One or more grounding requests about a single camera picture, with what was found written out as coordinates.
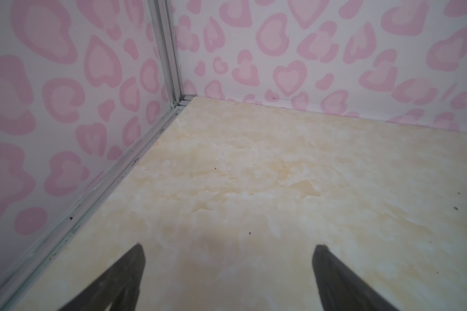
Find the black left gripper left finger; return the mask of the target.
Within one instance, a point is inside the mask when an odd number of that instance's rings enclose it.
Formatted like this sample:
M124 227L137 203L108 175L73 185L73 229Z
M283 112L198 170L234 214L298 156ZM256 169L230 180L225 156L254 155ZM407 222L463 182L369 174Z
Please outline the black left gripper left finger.
M135 310L145 263L136 244L60 310Z

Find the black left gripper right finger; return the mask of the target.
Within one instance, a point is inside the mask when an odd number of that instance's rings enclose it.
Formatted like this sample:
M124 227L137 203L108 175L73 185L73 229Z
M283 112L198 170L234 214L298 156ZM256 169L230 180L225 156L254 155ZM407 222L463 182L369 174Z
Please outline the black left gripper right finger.
M397 309L338 259L326 245L316 246L312 267L325 311Z

